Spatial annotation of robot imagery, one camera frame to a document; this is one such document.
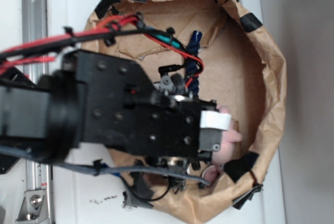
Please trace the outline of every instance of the robotic arm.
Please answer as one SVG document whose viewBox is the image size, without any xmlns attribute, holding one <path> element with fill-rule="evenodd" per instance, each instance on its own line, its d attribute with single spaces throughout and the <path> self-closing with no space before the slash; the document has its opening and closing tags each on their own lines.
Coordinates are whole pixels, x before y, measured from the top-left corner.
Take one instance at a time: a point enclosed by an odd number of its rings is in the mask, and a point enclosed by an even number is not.
<svg viewBox="0 0 334 224">
<path fill-rule="evenodd" d="M 66 39 L 30 43 L 0 58 L 23 54 L 23 60 L 43 60 L 36 55 L 97 38 L 111 44 L 114 36 L 131 34 L 121 30 L 124 20 L 137 26 L 131 32 L 145 33 L 191 56 L 170 33 L 148 29 L 140 16 L 131 15 L 84 35 L 67 29 Z M 190 163 L 210 162 L 212 152 L 220 150 L 222 130 L 229 129 L 231 116 L 219 113 L 214 101 L 199 100 L 188 91 L 186 84 L 202 69 L 200 59 L 193 57 L 198 72 L 169 77 L 169 71 L 182 66 L 161 67 L 158 89 L 136 62 L 83 50 L 64 55 L 62 69 L 42 76 L 35 87 L 2 80 L 0 153 L 62 164 L 71 148 L 89 142 L 144 156 L 150 166 L 181 174 Z M 22 143 L 30 148 L 8 147 Z"/>
</svg>

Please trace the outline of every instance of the metal bracket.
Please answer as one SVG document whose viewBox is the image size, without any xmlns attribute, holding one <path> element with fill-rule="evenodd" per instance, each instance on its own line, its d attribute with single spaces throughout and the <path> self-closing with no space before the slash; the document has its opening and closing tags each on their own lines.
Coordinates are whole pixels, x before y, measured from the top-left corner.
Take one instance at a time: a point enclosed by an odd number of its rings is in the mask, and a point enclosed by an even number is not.
<svg viewBox="0 0 334 224">
<path fill-rule="evenodd" d="M 46 198 L 47 195 L 44 189 L 26 191 L 21 211 L 15 224 L 51 224 Z"/>
</svg>

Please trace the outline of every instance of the white tape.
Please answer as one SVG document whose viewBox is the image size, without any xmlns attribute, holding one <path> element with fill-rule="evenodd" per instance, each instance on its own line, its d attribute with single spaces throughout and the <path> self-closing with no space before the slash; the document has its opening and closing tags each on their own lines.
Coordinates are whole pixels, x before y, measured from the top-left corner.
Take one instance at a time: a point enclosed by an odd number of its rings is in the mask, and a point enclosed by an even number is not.
<svg viewBox="0 0 334 224">
<path fill-rule="evenodd" d="M 200 115 L 200 128 L 214 128 L 228 131 L 231 115 L 215 111 L 202 111 Z"/>
</svg>

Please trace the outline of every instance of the black wire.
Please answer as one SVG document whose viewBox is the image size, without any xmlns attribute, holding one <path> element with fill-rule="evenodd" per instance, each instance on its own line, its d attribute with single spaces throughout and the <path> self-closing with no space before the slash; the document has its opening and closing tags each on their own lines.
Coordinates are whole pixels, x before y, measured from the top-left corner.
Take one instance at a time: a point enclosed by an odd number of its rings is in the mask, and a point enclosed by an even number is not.
<svg viewBox="0 0 334 224">
<path fill-rule="evenodd" d="M 141 201 L 145 201 L 145 202 L 156 202 L 162 198 L 164 198 L 166 196 L 166 194 L 169 192 L 169 190 L 171 189 L 172 187 L 172 184 L 168 181 L 168 188 L 166 190 L 166 192 L 164 192 L 161 196 L 157 197 L 157 198 L 154 198 L 154 199 L 148 199 L 148 198 L 143 198 L 143 197 L 140 197 L 130 186 L 129 184 L 127 184 L 126 180 L 120 176 L 121 180 L 123 181 L 123 183 L 125 184 L 126 188 L 130 191 L 130 193 L 136 197 L 137 199 L 141 200 Z"/>
</svg>

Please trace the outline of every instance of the screw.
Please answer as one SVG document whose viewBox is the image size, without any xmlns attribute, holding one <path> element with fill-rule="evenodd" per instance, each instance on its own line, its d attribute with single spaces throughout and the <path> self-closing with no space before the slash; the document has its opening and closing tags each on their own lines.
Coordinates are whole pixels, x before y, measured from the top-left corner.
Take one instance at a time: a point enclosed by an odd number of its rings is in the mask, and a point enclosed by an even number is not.
<svg viewBox="0 0 334 224">
<path fill-rule="evenodd" d="M 159 118 L 159 114 L 158 114 L 158 113 L 152 113 L 152 114 L 151 114 L 151 118 L 152 118 L 153 120 L 157 120 L 157 119 Z"/>
<path fill-rule="evenodd" d="M 101 110 L 101 109 L 95 109 L 95 110 L 93 111 L 93 116 L 94 116 L 96 119 L 100 118 L 100 117 L 102 116 L 102 110 Z"/>
<path fill-rule="evenodd" d="M 31 205 L 34 207 L 39 207 L 42 205 L 42 198 L 39 195 L 34 195 L 30 198 Z"/>
<path fill-rule="evenodd" d="M 190 136 L 186 136 L 183 139 L 184 143 L 187 145 L 190 145 L 190 143 L 192 142 L 192 138 Z"/>
<path fill-rule="evenodd" d="M 123 112 L 117 112 L 117 113 L 115 113 L 115 118 L 116 118 L 118 121 L 121 121 L 121 120 L 124 118 L 124 114 L 123 114 Z"/>
<path fill-rule="evenodd" d="M 154 141 L 157 140 L 157 137 L 156 137 L 156 135 L 151 134 L 150 137 L 149 137 L 149 139 L 150 139 L 150 141 L 154 142 Z"/>
<path fill-rule="evenodd" d="M 31 213 L 26 214 L 26 217 L 25 217 L 26 220 L 32 220 L 32 218 L 33 218 L 33 214 Z"/>
<path fill-rule="evenodd" d="M 219 144 L 214 144 L 212 146 L 212 148 L 213 148 L 214 151 L 219 151 L 220 150 L 220 145 Z"/>
<path fill-rule="evenodd" d="M 127 67 L 126 67 L 126 65 L 121 65 L 120 66 L 120 73 L 121 74 L 125 74 L 127 72 Z"/>
<path fill-rule="evenodd" d="M 106 62 L 105 61 L 99 61 L 98 62 L 98 69 L 99 70 L 105 70 L 106 69 Z"/>
<path fill-rule="evenodd" d="M 194 118 L 191 117 L 191 116 L 188 116 L 188 117 L 186 118 L 186 123 L 189 124 L 189 125 L 192 124 L 193 121 L 194 121 Z"/>
</svg>

